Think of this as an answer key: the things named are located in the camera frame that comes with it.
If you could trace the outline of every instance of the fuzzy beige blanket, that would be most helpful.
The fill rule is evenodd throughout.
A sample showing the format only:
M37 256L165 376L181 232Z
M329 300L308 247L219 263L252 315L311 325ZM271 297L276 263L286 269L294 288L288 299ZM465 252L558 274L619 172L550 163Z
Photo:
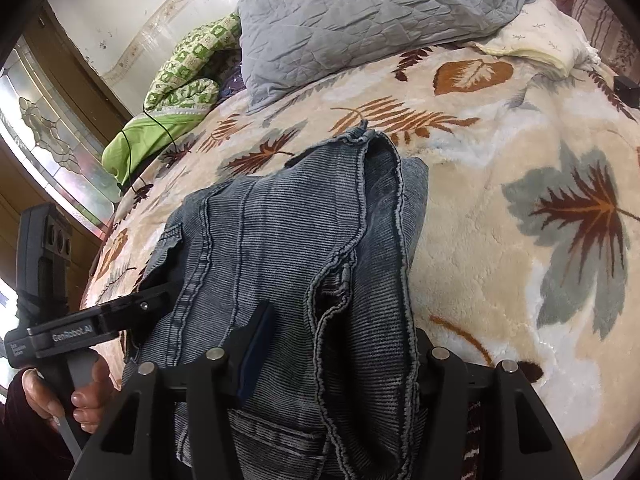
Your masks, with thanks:
M362 118L430 167L410 274L418 326L471 362L521 363L585 478L640 422L640 114L606 72L424 48L332 75L260 113L242 92L124 197L86 305L135 288L189 193L267 174ZM114 376L122 352L103 345Z

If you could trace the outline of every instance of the fingernail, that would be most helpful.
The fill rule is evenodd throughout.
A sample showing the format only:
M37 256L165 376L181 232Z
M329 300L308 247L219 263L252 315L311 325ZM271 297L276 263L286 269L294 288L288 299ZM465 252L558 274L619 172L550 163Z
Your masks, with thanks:
M47 404L47 411L54 416L65 416L65 410L55 400L52 400L49 404Z
M84 395L83 394L79 394L79 393L74 393L71 395L71 402L74 404L74 406L77 406L78 408L84 408Z

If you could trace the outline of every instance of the finger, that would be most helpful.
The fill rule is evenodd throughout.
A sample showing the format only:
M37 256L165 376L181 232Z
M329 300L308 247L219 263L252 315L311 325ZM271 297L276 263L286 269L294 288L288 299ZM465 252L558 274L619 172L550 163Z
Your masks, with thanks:
M86 431L87 433L94 434L95 431L98 429L98 425L97 424L80 424L80 428L82 428L82 431Z
M81 424L100 424L104 410L105 408L95 408L94 410L78 408L74 410L74 419Z
M65 410L49 388L32 368L22 375L22 389L31 409L42 418L65 416Z
M109 365L101 355L98 355L98 360L91 369L91 377L96 383L101 383L109 379Z
M71 402L76 408L100 408L113 396L115 388L111 379L93 382L79 388L71 395Z

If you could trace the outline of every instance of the green cloth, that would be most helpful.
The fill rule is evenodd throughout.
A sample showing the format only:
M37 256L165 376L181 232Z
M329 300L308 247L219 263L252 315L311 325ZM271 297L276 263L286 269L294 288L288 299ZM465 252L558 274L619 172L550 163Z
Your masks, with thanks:
M144 109L161 125L144 112L138 114L104 149L102 165L119 183L124 184L140 162L196 127L211 111L220 86L198 74L215 53L237 49L240 33L240 17L233 13L195 28L176 45L144 102Z

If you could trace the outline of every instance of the white wall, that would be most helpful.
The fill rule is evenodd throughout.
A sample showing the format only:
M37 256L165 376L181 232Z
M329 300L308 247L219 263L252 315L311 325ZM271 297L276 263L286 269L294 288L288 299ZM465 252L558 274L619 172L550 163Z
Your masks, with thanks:
M114 94L138 114L149 84L192 28L238 0L49 0L71 40Z

